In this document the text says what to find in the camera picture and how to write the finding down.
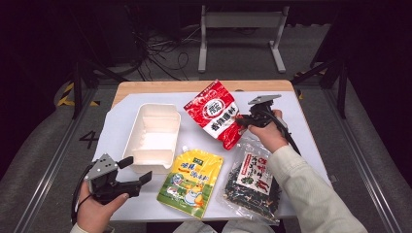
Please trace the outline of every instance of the hand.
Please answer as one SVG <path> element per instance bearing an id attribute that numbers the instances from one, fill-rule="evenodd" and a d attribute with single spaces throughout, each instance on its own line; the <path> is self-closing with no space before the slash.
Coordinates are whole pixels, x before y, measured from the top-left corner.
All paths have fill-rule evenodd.
<path id="1" fill-rule="evenodd" d="M 85 200 L 89 194 L 87 182 L 83 182 L 79 203 Z M 78 225 L 89 233 L 102 233 L 109 224 L 110 217 L 127 201 L 128 197 L 127 193 L 121 194 L 107 205 L 102 205 L 92 197 L 88 197 L 78 209 Z"/>
<path id="2" fill-rule="evenodd" d="M 273 114 L 282 118 L 282 111 L 280 110 L 273 110 Z M 264 128 L 249 125 L 248 129 L 260 139 L 263 146 L 271 153 L 289 144 L 273 121 Z"/>

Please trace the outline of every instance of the white plastic container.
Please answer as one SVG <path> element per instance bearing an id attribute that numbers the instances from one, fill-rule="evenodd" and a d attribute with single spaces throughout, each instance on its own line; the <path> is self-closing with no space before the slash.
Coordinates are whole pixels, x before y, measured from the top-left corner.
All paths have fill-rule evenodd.
<path id="1" fill-rule="evenodd" d="M 168 174 L 173 164 L 181 116 L 172 104 L 144 104 L 134 120 L 123 158 L 134 157 L 136 173 Z"/>

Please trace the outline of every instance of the red package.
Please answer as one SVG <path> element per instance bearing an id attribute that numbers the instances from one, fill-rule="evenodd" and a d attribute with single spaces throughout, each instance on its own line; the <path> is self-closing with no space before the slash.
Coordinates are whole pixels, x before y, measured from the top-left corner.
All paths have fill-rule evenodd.
<path id="1" fill-rule="evenodd" d="M 208 134 L 222 141 L 226 150 L 242 137 L 244 129 L 234 120 L 239 108 L 219 80 L 202 90 L 184 109 Z"/>

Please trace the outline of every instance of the yellow snack bag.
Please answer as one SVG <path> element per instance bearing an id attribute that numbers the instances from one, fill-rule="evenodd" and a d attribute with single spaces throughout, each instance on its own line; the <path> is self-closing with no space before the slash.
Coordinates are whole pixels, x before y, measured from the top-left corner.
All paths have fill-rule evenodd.
<path id="1" fill-rule="evenodd" d="M 221 156 L 204 150 L 188 150 L 177 156 L 157 201 L 203 218 L 222 168 Z"/>

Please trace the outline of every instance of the white table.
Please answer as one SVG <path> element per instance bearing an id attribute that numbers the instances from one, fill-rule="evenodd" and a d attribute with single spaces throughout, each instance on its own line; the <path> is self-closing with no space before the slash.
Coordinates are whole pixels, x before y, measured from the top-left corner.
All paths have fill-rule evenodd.
<path id="1" fill-rule="evenodd" d="M 106 116 L 105 125 L 100 135 L 93 160 L 99 158 L 105 152 L 109 153 L 115 161 L 121 160 L 134 118 L 142 104 L 174 104 L 182 116 L 175 156 L 182 153 L 183 146 L 187 146 L 190 149 L 206 150 L 224 157 L 223 167 L 202 220 L 239 218 L 240 216 L 220 201 L 226 176 L 234 161 L 234 150 L 225 150 L 222 142 L 207 134 L 183 109 L 183 106 L 209 83 L 211 82 L 122 83 L 115 97 L 114 107 Z M 275 99 L 272 108 L 283 111 L 284 120 L 288 124 L 301 155 L 319 172 L 325 181 L 330 184 L 325 165 L 316 147 L 304 114 L 301 111 L 292 85 L 289 82 L 239 81 L 222 83 L 229 91 L 234 89 L 245 90 L 231 91 L 241 114 L 249 113 L 251 106 L 247 103 L 258 95 L 281 94 L 282 97 Z M 244 136 L 253 135 L 246 132 Z M 119 170 L 117 180 L 120 182 L 136 181 L 142 175 L 143 174 L 136 174 L 131 168 L 126 167 Z M 140 196 L 130 198 L 125 205 L 115 212 L 111 220 L 148 222 L 196 219 L 193 216 L 161 204 L 156 200 L 165 178 L 166 175 L 153 175 L 152 180 L 142 187 Z M 295 216 L 294 209 L 288 197 L 283 193 L 279 204 L 279 217 L 291 216 Z"/>

